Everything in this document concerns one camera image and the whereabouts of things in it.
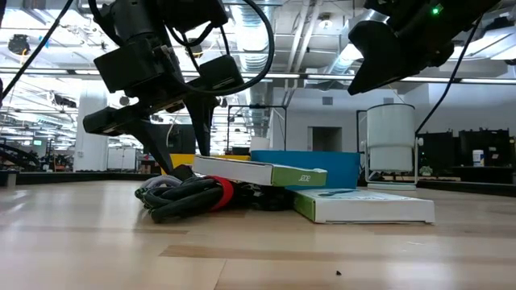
green cover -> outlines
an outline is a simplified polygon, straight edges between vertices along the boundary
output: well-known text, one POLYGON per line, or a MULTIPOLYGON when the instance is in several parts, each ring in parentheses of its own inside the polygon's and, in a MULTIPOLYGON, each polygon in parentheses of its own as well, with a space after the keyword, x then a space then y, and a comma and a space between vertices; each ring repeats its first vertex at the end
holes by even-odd
POLYGON ((312 222, 315 221, 315 199, 296 193, 293 208, 312 222))
POLYGON ((324 186, 326 177, 326 170, 303 170, 274 164, 271 184, 273 186, 324 186))

white cylindrical container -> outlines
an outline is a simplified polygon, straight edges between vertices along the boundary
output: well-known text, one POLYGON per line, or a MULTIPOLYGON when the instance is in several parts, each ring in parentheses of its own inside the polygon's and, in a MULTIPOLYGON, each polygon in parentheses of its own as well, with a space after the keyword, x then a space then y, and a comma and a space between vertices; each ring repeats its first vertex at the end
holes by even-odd
POLYGON ((473 150, 473 166, 484 167, 484 150, 473 150))
POLYGON ((263 137, 251 137, 251 148, 249 151, 254 150, 270 150, 271 140, 263 137))
POLYGON ((370 170, 412 171, 415 146, 414 107, 384 104, 368 110, 370 170))

ceiling pipe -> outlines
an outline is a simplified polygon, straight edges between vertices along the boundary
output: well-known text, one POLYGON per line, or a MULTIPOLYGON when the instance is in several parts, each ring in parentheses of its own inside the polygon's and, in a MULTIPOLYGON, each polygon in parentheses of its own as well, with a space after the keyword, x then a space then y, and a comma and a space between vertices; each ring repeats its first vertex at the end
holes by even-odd
POLYGON ((321 10, 321 5, 323 4, 323 0, 317 0, 314 6, 314 10, 312 11, 312 18, 310 23, 308 24, 308 30, 306 31, 305 37, 303 38, 303 43, 301 45, 301 51, 299 52, 298 62, 294 67, 294 72, 299 72, 301 68, 301 64, 303 59, 305 58, 306 49, 308 48, 308 44, 310 43, 310 39, 312 38, 312 33, 314 32, 315 23, 319 17, 319 11, 321 10))
POLYGON ((296 57, 296 52, 298 51, 299 42, 301 41, 301 35, 305 28, 305 21, 306 21, 306 16, 308 15, 308 7, 309 6, 310 6, 310 0, 303 0, 301 12, 299 14, 298 29, 296 29, 296 33, 293 37, 292 49, 290 50, 290 55, 289 55, 289 62, 287 64, 287 69, 285 70, 286 73, 287 72, 290 73, 290 70, 292 69, 293 60, 296 57))

blue box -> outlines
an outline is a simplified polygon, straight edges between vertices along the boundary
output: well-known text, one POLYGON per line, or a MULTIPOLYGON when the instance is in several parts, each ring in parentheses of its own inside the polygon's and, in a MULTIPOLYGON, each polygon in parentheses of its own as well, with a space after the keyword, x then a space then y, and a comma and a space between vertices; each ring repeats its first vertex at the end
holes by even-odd
POLYGON ((360 154, 312 151, 253 151, 251 161, 287 165, 297 168, 320 168, 328 171, 326 186, 289 187, 289 189, 356 189, 360 174, 360 154))

wooden table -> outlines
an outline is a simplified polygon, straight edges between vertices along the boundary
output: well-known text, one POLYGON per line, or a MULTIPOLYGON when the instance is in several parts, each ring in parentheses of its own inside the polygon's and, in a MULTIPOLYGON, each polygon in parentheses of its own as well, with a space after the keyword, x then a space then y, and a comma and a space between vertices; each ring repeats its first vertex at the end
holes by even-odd
POLYGON ((435 201, 435 226, 315 225, 258 211, 154 225, 138 185, 0 191, 0 288, 516 289, 510 197, 408 194, 435 201))

